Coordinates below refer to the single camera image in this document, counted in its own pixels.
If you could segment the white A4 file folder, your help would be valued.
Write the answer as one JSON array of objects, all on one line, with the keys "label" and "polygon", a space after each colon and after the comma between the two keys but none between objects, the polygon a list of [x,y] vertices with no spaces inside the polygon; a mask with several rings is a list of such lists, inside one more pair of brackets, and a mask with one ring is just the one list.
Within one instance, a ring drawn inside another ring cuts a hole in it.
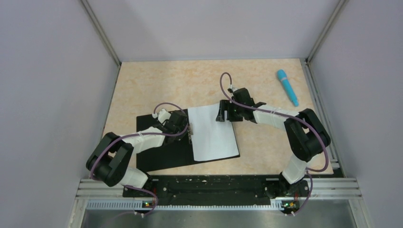
[{"label": "white A4 file folder", "polygon": [[136,167],[145,172],[190,166],[207,162],[208,161],[199,162],[194,160],[192,145],[190,145],[188,142],[188,134],[186,134],[180,141],[157,148],[151,148],[137,154],[136,156]]}]

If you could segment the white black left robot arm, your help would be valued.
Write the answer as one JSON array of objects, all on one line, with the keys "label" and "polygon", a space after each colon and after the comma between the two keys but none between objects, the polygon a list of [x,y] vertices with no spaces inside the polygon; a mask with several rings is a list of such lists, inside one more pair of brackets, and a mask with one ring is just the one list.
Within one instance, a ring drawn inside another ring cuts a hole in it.
[{"label": "white black left robot arm", "polygon": [[150,178],[145,172],[129,167],[132,155],[181,140],[189,125],[183,110],[161,109],[152,117],[156,124],[145,130],[123,136],[106,133],[86,162],[90,177],[109,187],[143,188]]}]

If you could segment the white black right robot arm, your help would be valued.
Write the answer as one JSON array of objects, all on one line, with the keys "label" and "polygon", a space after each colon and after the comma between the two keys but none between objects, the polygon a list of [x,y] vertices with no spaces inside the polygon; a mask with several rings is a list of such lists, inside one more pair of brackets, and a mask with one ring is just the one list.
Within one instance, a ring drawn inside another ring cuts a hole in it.
[{"label": "white black right robot arm", "polygon": [[220,100],[217,122],[250,121],[268,124],[287,134],[292,156],[271,188],[273,197],[294,193],[307,171],[308,163],[331,143],[331,138],[316,113],[309,108],[300,112],[255,103],[246,88],[232,90],[230,100]]}]

